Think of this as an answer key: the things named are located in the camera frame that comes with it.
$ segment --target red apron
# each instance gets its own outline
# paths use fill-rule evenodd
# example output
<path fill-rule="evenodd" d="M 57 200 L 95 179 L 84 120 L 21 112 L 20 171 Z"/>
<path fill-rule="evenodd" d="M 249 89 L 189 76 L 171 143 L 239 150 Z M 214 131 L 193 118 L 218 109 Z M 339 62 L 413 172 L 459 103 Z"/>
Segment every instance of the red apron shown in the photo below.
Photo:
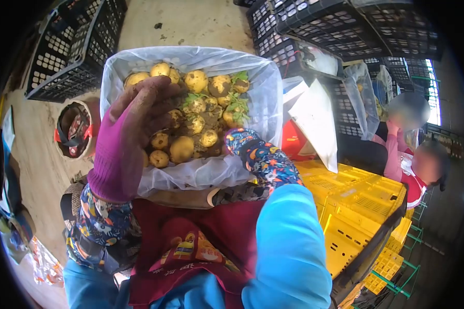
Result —
<path fill-rule="evenodd" d="M 147 308 L 207 271 L 222 286 L 226 308 L 242 308 L 242 288 L 254 276 L 256 220 L 264 203 L 196 210 L 135 200 L 132 213 L 141 226 L 142 244 L 130 277 L 129 305 Z"/>

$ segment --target person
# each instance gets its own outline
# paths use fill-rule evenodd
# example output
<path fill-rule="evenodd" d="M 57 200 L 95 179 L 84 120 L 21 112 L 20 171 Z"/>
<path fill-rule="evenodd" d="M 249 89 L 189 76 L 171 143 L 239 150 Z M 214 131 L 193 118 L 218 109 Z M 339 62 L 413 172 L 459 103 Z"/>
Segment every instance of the person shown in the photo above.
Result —
<path fill-rule="evenodd" d="M 384 131 L 380 128 L 382 125 L 388 131 L 386 140 L 378 135 Z M 408 185 L 407 208 L 418 206 L 429 187 L 439 185 L 440 191 L 444 191 L 450 166 L 445 146 L 438 141 L 425 141 L 412 152 L 404 141 L 403 130 L 394 121 L 388 120 L 382 125 L 373 141 L 387 150 L 384 176 Z"/>
<path fill-rule="evenodd" d="M 142 148 L 170 120 L 164 99 L 177 92 L 166 76 L 129 87 L 103 117 L 87 182 L 62 197 L 72 199 L 69 306 L 328 308 L 332 278 L 313 196 L 285 154 L 254 131 L 230 130 L 225 145 L 267 188 L 266 201 L 194 210 L 136 198 Z M 139 242 L 128 245 L 131 237 Z M 130 261 L 119 289 L 112 274 Z"/>

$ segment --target concrete floor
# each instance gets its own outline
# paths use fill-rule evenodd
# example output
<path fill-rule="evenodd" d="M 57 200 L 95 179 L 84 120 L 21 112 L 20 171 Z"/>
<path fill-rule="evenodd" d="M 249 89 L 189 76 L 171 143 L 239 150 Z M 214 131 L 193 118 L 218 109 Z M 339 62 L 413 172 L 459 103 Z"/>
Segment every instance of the concrete floor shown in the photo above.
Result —
<path fill-rule="evenodd" d="M 232 0 L 128 1 L 119 50 L 146 46 L 212 46 L 254 53 L 245 12 Z M 161 29 L 155 29 L 162 23 Z M 4 111 L 13 106 L 16 138 L 12 162 L 18 174 L 24 206 L 29 210 L 38 239 L 65 264 L 64 228 L 60 197 L 79 171 L 86 174 L 90 160 L 67 161 L 55 149 L 53 131 L 61 104 L 24 99 L 24 89 L 7 93 Z M 82 97 L 99 96 L 99 91 Z M 63 289 L 38 286 L 32 269 L 14 266 L 19 281 L 44 308 L 67 307 Z"/>

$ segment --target purple glove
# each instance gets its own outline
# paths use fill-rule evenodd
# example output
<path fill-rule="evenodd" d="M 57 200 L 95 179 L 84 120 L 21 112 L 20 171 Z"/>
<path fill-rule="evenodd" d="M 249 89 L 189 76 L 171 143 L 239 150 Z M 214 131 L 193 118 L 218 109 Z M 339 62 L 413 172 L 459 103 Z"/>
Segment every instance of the purple glove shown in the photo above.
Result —
<path fill-rule="evenodd" d="M 127 87 L 101 122 L 94 168 L 87 180 L 92 192 L 112 203 L 131 201 L 142 177 L 143 148 L 151 136 L 170 124 L 175 108 L 163 99 L 179 93 L 167 76 L 150 77 Z"/>

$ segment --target red wire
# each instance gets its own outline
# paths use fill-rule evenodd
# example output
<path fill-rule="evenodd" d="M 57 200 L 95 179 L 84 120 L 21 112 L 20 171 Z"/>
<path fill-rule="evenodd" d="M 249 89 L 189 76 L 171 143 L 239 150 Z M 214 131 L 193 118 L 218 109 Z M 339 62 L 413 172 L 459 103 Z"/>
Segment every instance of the red wire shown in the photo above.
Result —
<path fill-rule="evenodd" d="M 295 56 L 296 53 L 300 53 L 300 50 L 296 50 L 292 56 Z M 285 66 L 285 73 L 284 73 L 284 78 L 287 75 L 287 70 L 289 69 L 289 60 L 287 59 L 287 65 Z"/>

